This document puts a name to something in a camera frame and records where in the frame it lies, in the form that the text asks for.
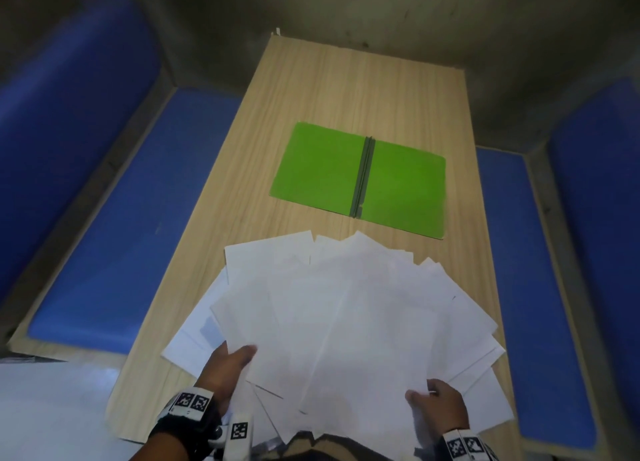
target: blue padded seat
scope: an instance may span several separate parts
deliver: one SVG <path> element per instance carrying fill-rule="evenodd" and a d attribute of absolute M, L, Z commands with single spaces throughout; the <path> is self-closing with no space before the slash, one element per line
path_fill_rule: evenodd
<path fill-rule="evenodd" d="M 640 95 L 631 80 L 565 119 L 548 151 L 618 392 L 640 432 Z"/>
<path fill-rule="evenodd" d="M 30 337 L 130 351 L 240 101 L 176 91 L 44 298 Z"/>
<path fill-rule="evenodd" d="M 154 37 L 133 1 L 99 0 L 0 89 L 0 300 L 159 70 Z"/>
<path fill-rule="evenodd" d="M 520 432 L 591 449 L 595 424 L 524 160 L 477 157 Z"/>

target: wall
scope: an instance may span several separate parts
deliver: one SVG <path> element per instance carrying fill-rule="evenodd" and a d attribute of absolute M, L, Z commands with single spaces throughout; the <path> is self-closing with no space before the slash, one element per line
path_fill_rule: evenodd
<path fill-rule="evenodd" d="M 639 60 L 640 0 L 140 1 L 180 84 L 242 92 L 279 26 L 466 68 L 476 140 L 514 150 Z"/>

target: light wood tabletop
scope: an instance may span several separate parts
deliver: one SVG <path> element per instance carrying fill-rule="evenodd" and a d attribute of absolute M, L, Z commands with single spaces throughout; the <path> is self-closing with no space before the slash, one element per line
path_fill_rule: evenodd
<path fill-rule="evenodd" d="M 444 156 L 444 239 L 270 197 L 298 121 Z M 309 229 L 335 239 L 360 230 L 416 263 L 441 262 L 498 322 L 504 344 L 464 72 L 272 36 L 109 399 L 117 436 L 146 441 L 165 402 L 192 384 L 160 353 L 224 266 L 224 246 Z M 494 368 L 513 406 L 506 358 Z M 516 422 L 483 436 L 501 459 L 522 458 Z"/>

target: green folder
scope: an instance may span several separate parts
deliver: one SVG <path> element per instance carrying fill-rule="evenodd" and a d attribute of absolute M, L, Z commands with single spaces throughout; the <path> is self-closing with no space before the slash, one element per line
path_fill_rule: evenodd
<path fill-rule="evenodd" d="M 272 197 L 441 239 L 445 159 L 427 151 L 299 122 Z"/>

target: blue bench backrest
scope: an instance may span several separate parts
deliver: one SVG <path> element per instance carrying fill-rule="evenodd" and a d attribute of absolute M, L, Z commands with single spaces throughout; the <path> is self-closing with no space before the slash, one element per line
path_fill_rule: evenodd
<path fill-rule="evenodd" d="M 565 119 L 549 157 L 618 389 L 640 430 L 640 95 L 632 82 Z"/>
<path fill-rule="evenodd" d="M 99 0 L 0 89 L 0 301 L 160 69 L 132 0 Z"/>

